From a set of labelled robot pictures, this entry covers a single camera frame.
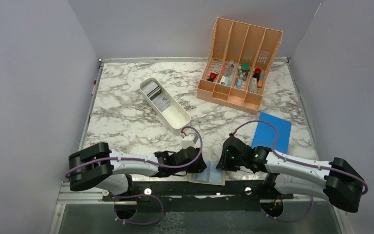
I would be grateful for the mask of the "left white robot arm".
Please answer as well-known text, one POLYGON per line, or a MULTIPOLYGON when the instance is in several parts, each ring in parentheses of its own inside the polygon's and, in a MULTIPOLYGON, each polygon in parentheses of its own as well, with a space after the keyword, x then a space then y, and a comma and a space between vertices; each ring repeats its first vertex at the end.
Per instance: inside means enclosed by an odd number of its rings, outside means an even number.
POLYGON ((162 151, 150 155, 115 152, 101 142, 71 154, 66 177, 74 192, 94 187, 116 194, 121 200, 133 196, 131 175, 170 177, 178 172, 201 173, 207 165, 201 148, 189 146, 178 152, 162 151))

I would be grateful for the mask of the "white oblong plastic tray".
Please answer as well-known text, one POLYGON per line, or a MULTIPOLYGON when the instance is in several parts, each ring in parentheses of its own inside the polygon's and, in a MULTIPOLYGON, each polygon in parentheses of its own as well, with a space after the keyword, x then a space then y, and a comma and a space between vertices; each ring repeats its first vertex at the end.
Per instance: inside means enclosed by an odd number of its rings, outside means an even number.
POLYGON ((157 79, 148 78, 142 81, 139 89, 149 106, 173 134, 179 135, 182 128, 190 124, 190 114, 157 79))

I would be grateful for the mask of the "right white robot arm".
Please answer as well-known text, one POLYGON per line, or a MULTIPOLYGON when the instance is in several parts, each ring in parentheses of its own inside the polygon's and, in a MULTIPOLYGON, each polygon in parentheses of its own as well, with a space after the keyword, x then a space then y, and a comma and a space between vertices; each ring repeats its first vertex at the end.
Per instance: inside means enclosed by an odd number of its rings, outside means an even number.
POLYGON ((231 135, 224 143, 217 169, 235 172, 241 167, 264 172, 262 194, 274 198, 278 194, 299 194, 321 198, 350 213, 359 210, 366 190, 364 179, 344 159, 332 161, 298 158, 269 147, 251 148, 231 135))

